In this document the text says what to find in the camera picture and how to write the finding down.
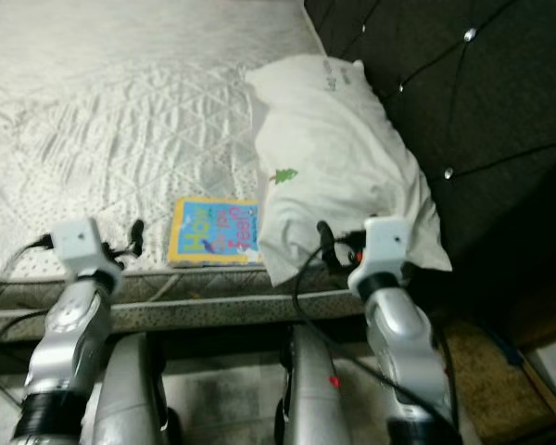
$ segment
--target red marking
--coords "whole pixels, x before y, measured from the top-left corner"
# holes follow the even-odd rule
[[[330,377],[330,383],[332,384],[332,386],[336,389],[340,389],[340,379],[337,378],[335,375],[332,375]]]
[[[229,248],[250,248],[249,243],[242,243],[241,241],[234,242],[233,239],[229,239]]]

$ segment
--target children's book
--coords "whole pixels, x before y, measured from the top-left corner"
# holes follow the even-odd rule
[[[184,197],[175,204],[170,266],[261,264],[255,201]]]

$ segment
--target tufted headboard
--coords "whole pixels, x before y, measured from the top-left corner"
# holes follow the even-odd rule
[[[505,292],[555,262],[556,0],[305,5],[421,164],[462,289]]]

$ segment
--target pillow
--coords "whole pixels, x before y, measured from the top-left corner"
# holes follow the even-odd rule
[[[297,274],[319,246],[318,221],[338,236],[360,230],[371,215],[413,224],[409,262],[451,269],[428,184],[361,66],[289,57],[246,81],[257,114],[259,178],[267,178],[259,187],[259,249],[273,285]]]

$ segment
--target white mattress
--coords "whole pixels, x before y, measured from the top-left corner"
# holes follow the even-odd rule
[[[319,51],[297,0],[0,0],[0,269],[86,214],[120,246],[143,218],[128,270],[165,271],[177,198],[255,197],[245,71]]]

